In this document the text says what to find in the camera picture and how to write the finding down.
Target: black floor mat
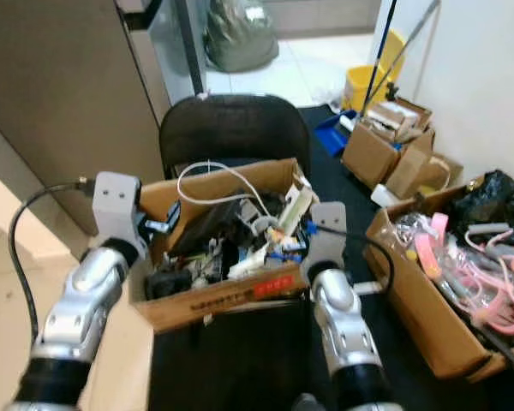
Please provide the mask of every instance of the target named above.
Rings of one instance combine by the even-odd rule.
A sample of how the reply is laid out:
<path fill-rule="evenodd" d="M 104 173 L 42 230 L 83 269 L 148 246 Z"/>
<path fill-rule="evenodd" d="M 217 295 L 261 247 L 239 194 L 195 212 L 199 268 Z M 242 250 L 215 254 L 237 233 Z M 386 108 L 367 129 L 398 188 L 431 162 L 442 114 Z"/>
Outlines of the black floor mat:
<path fill-rule="evenodd" d="M 331 115 L 325 107 L 302 109 L 312 130 Z M 330 158 L 314 134 L 311 182 L 319 197 L 346 205 L 349 229 L 364 233 L 376 207 L 369 190 Z M 348 245 L 346 267 L 356 281 L 371 274 L 362 246 Z M 485 383 L 439 381 L 381 295 L 362 299 L 395 397 L 406 410 L 514 410 L 514 375 Z M 205 328 L 184 328 L 154 338 L 150 410 L 288 410 L 303 391 L 336 409 L 320 349 L 302 305 L 217 316 Z"/>

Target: chair backrest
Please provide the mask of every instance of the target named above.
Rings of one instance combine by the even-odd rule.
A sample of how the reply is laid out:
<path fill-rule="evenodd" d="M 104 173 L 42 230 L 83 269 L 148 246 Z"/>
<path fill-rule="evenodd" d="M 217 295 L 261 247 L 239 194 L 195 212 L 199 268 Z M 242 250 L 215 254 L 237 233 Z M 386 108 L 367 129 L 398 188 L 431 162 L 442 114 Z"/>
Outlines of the chair backrest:
<path fill-rule="evenodd" d="M 299 111 L 275 96 L 190 97 L 164 116 L 159 135 L 164 175 L 207 159 L 297 159 L 310 173 L 308 129 Z"/>
<path fill-rule="evenodd" d="M 396 32 L 395 30 L 389 30 L 386 35 L 385 48 L 383 49 L 383 54 L 380 57 L 380 67 L 383 72 L 386 72 L 394 63 L 394 59 L 403 49 L 405 45 L 405 41 L 402 36 Z M 403 56 L 397 61 L 394 69 L 389 74 L 389 78 L 391 81 L 397 80 L 397 77 L 400 75 L 400 71 L 402 71 L 404 58 Z"/>

